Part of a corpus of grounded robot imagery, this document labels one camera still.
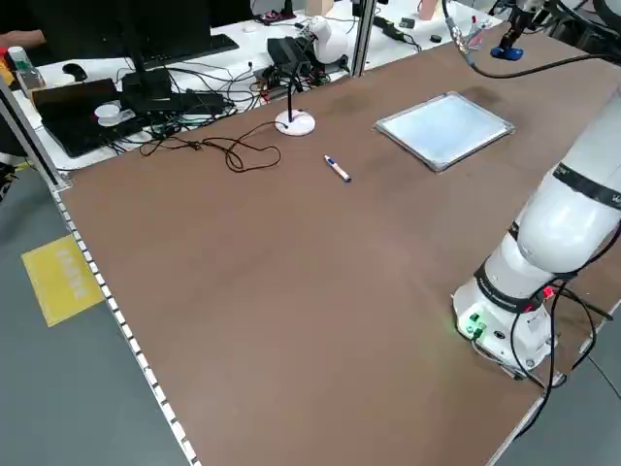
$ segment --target person's hand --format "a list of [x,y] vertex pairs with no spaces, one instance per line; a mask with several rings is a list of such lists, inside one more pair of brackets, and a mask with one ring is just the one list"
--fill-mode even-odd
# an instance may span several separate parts
[[46,38],[41,29],[36,31],[11,31],[0,34],[0,47],[24,47],[32,49],[46,42]]

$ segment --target pen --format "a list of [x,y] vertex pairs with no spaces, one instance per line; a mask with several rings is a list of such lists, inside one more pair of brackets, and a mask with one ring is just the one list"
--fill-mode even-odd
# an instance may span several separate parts
[[341,178],[343,178],[344,182],[351,182],[351,176],[348,175],[347,172],[343,168],[341,168],[339,164],[335,162],[329,155],[324,155],[323,158],[325,158],[326,162],[328,162],[328,165],[330,165],[330,167],[332,167],[332,169],[337,172]]

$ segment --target blue object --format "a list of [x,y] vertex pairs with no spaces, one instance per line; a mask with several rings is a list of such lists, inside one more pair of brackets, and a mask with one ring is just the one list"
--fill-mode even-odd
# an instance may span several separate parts
[[507,49],[507,50],[505,50],[505,49],[501,49],[500,47],[494,47],[490,51],[490,54],[494,58],[500,58],[502,60],[509,60],[509,61],[517,61],[524,54],[524,50],[523,49]]

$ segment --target desk lamp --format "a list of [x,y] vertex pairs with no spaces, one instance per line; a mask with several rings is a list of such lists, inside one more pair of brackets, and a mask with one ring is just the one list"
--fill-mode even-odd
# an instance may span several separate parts
[[[308,32],[311,40],[308,47],[313,46],[315,58],[319,63],[324,65],[334,63],[344,55],[347,49],[347,36],[341,29],[330,27],[325,17],[314,17],[308,26]],[[293,84],[303,58],[302,53],[289,81],[287,110],[276,117],[277,130],[289,136],[306,136],[315,126],[311,114],[303,110],[292,109]]]

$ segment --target table surface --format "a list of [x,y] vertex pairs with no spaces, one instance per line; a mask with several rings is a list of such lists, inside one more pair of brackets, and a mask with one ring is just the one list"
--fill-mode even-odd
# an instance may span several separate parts
[[[378,13],[382,17],[396,21],[397,23],[401,17],[415,17],[415,8],[412,6],[414,2],[411,0],[392,0],[387,6],[380,6],[381,13]],[[457,2],[452,2],[450,5],[451,13],[457,22],[466,30],[469,30],[469,22],[472,15],[477,15],[478,19],[489,20],[492,24],[497,24],[499,21],[493,17],[489,17],[481,12],[477,12],[469,7],[461,5]],[[303,12],[298,12],[300,17],[295,21],[302,21],[304,17]],[[348,1],[342,1],[335,4],[334,8],[330,11],[327,17],[339,18],[339,19],[352,19],[351,4]],[[224,53],[218,53],[216,55],[208,55],[191,60],[195,65],[186,63],[176,63],[176,68],[185,68],[189,70],[198,71],[201,73],[208,73],[214,76],[214,79],[206,79],[207,84],[212,88],[219,89],[222,87],[222,80],[231,79],[231,76],[224,70],[211,68],[220,67],[229,70],[232,76],[238,77],[240,74],[248,71],[248,62],[252,62],[254,70],[260,70],[272,64],[272,60],[267,53],[267,40],[269,38],[277,38],[284,36],[296,36],[298,29],[293,27],[294,20],[286,21],[286,24],[264,26],[255,21],[245,21],[227,26],[217,27],[212,30],[213,34],[226,34],[231,37],[240,46],[237,50],[226,51]],[[252,25],[256,28],[255,32],[244,32],[244,28]],[[342,22],[337,20],[331,20],[330,25],[332,27],[341,28],[344,31],[351,29],[351,22]],[[440,34],[444,37],[444,41],[448,41],[448,34],[446,26],[444,24],[443,15],[438,13],[432,20],[422,21],[419,20],[414,26],[412,34],[415,40],[420,44],[423,49],[429,49],[436,47],[438,44],[430,42],[429,38],[432,34]],[[357,27],[351,29],[348,34],[348,48],[347,55],[351,58],[353,55],[353,49],[356,40]],[[415,53],[412,46],[396,42],[389,37],[383,35],[378,28],[374,28],[372,33],[371,44],[368,52],[367,68],[374,68],[384,63],[388,63],[405,56],[409,56]],[[99,59],[99,60],[70,60],[71,62],[79,63],[86,74],[89,81],[101,80],[105,78],[111,78],[117,82],[124,74],[131,72],[131,61],[125,58],[111,58],[111,59]],[[62,66],[68,63],[60,62],[46,65],[40,68],[46,82],[48,84],[63,83],[67,75],[62,72]],[[248,79],[242,80],[239,83],[235,83],[231,89],[233,90],[248,90],[251,83],[255,81],[251,74],[247,74]],[[199,78],[193,77],[184,73],[174,73],[175,80],[182,89],[192,88],[195,90],[203,90],[205,84],[201,82]],[[331,77],[333,80],[346,76],[345,72],[339,74],[333,74]],[[26,99],[20,91],[14,93],[17,102],[24,110],[24,113],[32,126],[36,128],[37,135],[41,139],[44,147],[49,152],[49,155],[58,169],[64,170],[76,170],[82,167],[92,165],[102,160],[112,158],[116,156],[116,152],[110,148],[101,148],[90,152],[82,157],[71,158],[60,147],[48,133],[48,131],[41,126],[41,117],[35,110],[31,102]],[[246,104],[241,104],[240,110],[247,107]]]
[[[486,51],[477,62],[508,72],[576,53],[522,44],[518,64]],[[274,169],[234,174],[216,150],[133,151],[77,172],[62,200],[203,464],[480,465],[538,391],[474,354],[450,294],[620,79],[588,61],[491,81],[446,45],[298,96],[313,133],[249,139],[280,148]],[[437,175],[372,127],[448,90],[517,130]],[[185,137],[238,137],[282,108]],[[576,289],[610,308],[619,259]],[[559,355],[574,357],[583,316],[557,314]]]

